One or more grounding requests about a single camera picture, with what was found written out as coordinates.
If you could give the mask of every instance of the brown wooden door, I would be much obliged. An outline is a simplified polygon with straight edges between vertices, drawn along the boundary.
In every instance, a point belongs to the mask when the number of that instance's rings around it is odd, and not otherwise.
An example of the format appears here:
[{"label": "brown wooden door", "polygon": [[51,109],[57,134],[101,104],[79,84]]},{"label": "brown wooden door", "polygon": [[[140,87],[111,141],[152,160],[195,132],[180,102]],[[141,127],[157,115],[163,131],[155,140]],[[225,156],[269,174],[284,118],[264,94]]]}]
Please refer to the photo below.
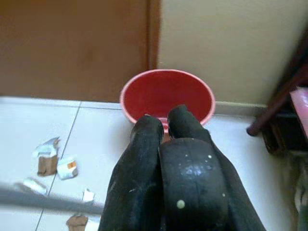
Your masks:
[{"label": "brown wooden door", "polygon": [[146,0],[17,2],[0,3],[0,94],[117,102],[147,69]]}]

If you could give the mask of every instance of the beige wall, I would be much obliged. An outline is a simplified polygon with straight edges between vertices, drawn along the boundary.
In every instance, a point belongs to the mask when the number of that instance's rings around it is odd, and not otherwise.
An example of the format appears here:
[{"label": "beige wall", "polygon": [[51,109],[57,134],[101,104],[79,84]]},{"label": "beige wall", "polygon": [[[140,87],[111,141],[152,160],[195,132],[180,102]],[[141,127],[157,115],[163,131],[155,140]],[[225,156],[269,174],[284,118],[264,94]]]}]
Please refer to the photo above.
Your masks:
[{"label": "beige wall", "polygon": [[159,68],[189,71],[217,101],[265,104],[308,22],[308,0],[162,0]]}]

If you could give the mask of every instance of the pink object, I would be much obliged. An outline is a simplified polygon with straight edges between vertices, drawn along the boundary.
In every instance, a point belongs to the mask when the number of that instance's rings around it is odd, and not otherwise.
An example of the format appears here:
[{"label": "pink object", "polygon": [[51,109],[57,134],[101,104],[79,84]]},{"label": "pink object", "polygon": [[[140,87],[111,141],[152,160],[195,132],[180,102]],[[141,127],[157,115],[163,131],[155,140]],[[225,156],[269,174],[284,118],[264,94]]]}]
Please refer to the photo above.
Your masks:
[{"label": "pink object", "polygon": [[169,111],[184,104],[204,125],[215,111],[211,88],[200,78],[185,71],[157,69],[145,71],[132,78],[123,88],[120,103],[132,122],[144,114],[160,119],[168,132]]},{"label": "pink object", "polygon": [[292,102],[308,138],[308,88],[297,88],[291,93]]}]

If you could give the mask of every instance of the red bucket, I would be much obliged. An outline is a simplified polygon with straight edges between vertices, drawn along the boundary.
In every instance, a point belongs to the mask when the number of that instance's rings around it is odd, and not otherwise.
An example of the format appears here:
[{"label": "red bucket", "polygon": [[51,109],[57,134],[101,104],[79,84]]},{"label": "red bucket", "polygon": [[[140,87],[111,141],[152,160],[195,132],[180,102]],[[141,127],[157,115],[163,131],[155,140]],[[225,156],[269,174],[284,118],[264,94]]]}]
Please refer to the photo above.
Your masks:
[{"label": "red bucket", "polygon": [[185,71],[157,69],[145,71],[132,78],[123,88],[120,103],[132,122],[144,114],[160,119],[168,132],[169,111],[184,104],[204,125],[215,111],[211,88],[200,78]]}]

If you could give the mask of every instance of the floor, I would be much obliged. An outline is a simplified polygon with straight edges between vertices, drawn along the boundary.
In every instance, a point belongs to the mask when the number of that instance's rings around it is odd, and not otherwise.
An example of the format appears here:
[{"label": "floor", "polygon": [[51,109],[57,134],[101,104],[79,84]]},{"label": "floor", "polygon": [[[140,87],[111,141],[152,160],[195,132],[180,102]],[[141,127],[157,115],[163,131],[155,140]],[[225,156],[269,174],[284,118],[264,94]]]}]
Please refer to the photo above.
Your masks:
[{"label": "floor", "polygon": [[[261,221],[268,231],[294,230],[292,208],[281,187],[282,161],[268,154],[262,137],[245,129],[252,117],[215,115],[205,126],[216,145],[236,167]],[[89,188],[104,203],[114,165],[125,150],[132,125],[116,103],[0,97],[0,182],[34,177],[49,195],[82,199]],[[73,179],[38,177],[32,151],[60,136],[58,156],[73,156],[79,174]],[[0,207],[1,230],[67,231],[72,213]]]}]

